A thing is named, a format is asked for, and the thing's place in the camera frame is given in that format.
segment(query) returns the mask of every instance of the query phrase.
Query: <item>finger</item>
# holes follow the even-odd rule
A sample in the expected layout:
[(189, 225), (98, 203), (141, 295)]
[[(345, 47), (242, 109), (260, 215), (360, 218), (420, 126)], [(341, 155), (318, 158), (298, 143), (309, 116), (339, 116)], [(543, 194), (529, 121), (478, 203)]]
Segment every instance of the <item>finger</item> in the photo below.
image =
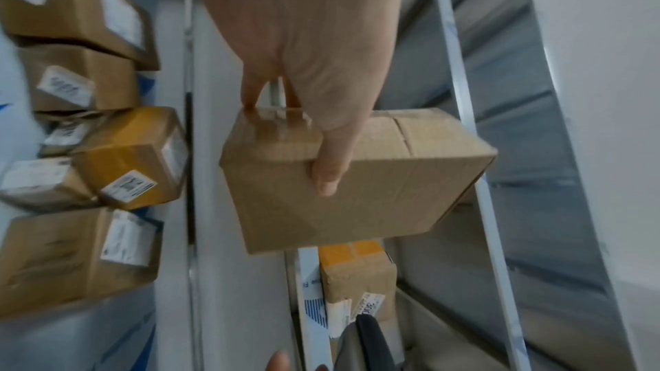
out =
[(361, 125), (353, 125), (323, 133), (323, 143), (311, 167), (314, 186), (322, 196), (332, 196), (337, 191), (339, 180), (349, 169), (360, 128)]
[(287, 107), (288, 108), (298, 108), (300, 107), (300, 100), (298, 100), (298, 95), (294, 86), (291, 84), (291, 80), (287, 77), (283, 77), (284, 83), (284, 95), (287, 98)]
[(256, 101), (259, 100), (259, 95), (261, 95), (261, 91), (267, 82), (266, 77), (260, 76), (243, 66), (243, 82), (241, 83), (243, 107), (251, 109), (256, 106)]
[(290, 367), (289, 357), (283, 351), (278, 351), (268, 361), (266, 371), (289, 371)]

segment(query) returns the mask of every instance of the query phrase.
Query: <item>package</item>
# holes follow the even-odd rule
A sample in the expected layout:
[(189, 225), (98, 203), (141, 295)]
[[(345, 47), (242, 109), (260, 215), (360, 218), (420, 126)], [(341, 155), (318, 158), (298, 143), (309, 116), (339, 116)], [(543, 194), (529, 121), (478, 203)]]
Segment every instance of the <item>package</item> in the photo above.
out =
[(149, 14), (131, 0), (0, 0), (0, 21), (9, 35), (82, 43), (160, 69)]
[(318, 248), (330, 338), (360, 314), (379, 322), (395, 314), (397, 266), (375, 240)]
[(132, 210), (179, 198), (188, 146), (174, 109), (139, 107), (112, 116), (71, 155), (104, 201)]
[(67, 155), (105, 120), (106, 115), (89, 119), (58, 122), (55, 129), (41, 143), (40, 157)]
[(70, 157), (14, 162), (0, 182), (0, 198), (38, 212), (93, 207), (98, 200)]
[(149, 284), (161, 244), (158, 225), (107, 207), (14, 219), (0, 249), (0, 317)]
[(35, 112), (107, 112), (140, 105), (130, 60), (61, 44), (21, 48), (19, 56)]
[(247, 252), (420, 234), (496, 156), (437, 110), (374, 112), (332, 197), (309, 177), (321, 132), (299, 110), (242, 111), (220, 165)]

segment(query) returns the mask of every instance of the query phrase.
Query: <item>hand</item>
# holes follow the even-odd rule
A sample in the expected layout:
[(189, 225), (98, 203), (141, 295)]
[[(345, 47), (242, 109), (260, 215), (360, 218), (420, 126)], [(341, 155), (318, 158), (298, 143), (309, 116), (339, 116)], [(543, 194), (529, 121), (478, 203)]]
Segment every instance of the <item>hand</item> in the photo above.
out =
[(204, 1), (243, 61), (243, 105), (283, 77), (287, 104), (323, 132), (312, 179), (334, 194), (385, 81), (401, 0)]
[[(268, 361), (266, 371), (291, 371), (291, 361), (282, 351), (275, 352)], [(316, 371), (328, 371), (326, 366), (319, 366)]]

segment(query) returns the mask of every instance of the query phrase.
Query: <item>fingernail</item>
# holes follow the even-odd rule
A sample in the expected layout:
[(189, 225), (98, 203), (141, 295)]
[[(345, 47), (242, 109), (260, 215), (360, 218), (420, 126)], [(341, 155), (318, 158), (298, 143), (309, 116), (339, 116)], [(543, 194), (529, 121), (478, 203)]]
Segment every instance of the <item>fingernail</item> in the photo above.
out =
[(319, 183), (318, 184), (318, 192), (321, 196), (332, 196), (337, 192), (337, 185), (339, 184), (339, 181), (328, 181), (324, 183)]

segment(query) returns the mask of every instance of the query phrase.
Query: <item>brown cardboard box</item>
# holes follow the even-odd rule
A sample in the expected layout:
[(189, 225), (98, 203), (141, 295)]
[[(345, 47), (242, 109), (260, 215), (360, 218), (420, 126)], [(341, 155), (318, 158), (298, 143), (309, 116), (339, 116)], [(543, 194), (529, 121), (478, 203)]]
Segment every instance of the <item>brown cardboard box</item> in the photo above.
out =
[(88, 119), (58, 122), (41, 143), (40, 157), (67, 155), (108, 118), (96, 115)]
[(298, 110), (241, 112), (220, 165), (247, 252), (420, 234), (449, 212), (496, 150), (440, 110), (374, 112), (333, 197), (309, 169), (320, 131)]
[(0, 249), (0, 317), (147, 285), (161, 243), (154, 224), (107, 207), (14, 219)]
[(132, 210), (178, 199), (188, 146), (174, 109), (139, 107), (108, 120), (71, 152), (109, 205)]
[(394, 315), (397, 266), (375, 240), (318, 248), (330, 338), (359, 314)]
[(9, 35), (83, 43), (160, 69), (149, 14), (131, 0), (0, 0), (0, 21)]
[(140, 105), (133, 62), (77, 45), (21, 48), (35, 112), (116, 111)]
[(98, 204), (96, 195), (80, 178), (70, 157), (13, 163), (2, 176), (0, 198), (39, 212)]

